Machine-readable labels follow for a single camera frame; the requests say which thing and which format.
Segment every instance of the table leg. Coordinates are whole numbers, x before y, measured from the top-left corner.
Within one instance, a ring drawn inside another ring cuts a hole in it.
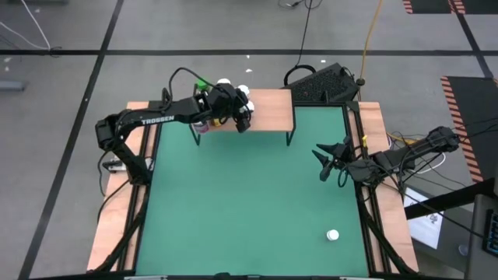
[[[188,125],[188,128],[190,128],[190,132],[192,132],[192,136],[194,136],[195,144],[201,145],[201,135],[196,134],[194,131],[194,128],[192,128],[192,126],[190,124]]]

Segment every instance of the black robotic arm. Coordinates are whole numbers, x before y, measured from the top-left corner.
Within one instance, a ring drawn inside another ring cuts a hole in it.
[[[111,114],[95,125],[99,147],[113,152],[127,167],[131,184],[150,184],[152,173],[143,157],[135,155],[125,144],[133,129],[153,124],[179,121],[184,124],[233,118],[242,133],[250,126],[251,112],[244,110],[248,99],[242,91],[230,84],[218,84],[209,91],[172,101],[163,89],[163,102],[156,108],[123,110]]]

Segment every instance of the ping pong ball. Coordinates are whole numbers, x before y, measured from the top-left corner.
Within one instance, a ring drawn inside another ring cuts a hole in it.
[[[339,232],[335,229],[327,231],[327,239],[330,241],[337,240],[339,238]]]

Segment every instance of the black metal frame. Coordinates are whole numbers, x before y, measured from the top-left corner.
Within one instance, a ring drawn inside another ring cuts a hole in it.
[[[425,200],[422,204],[417,203],[405,208],[407,219],[414,219],[441,212],[447,209],[455,208],[462,205],[467,205],[474,202],[477,194],[484,194],[491,198],[495,198],[495,178],[489,178],[483,182],[464,187],[451,193],[442,194]]]

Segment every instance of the green table surface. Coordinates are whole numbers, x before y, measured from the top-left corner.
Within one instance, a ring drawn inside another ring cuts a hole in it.
[[[311,153],[344,137],[337,107],[297,107],[290,146],[282,132],[213,132],[197,146],[186,124],[164,125],[136,274],[366,277],[352,181],[321,182]]]

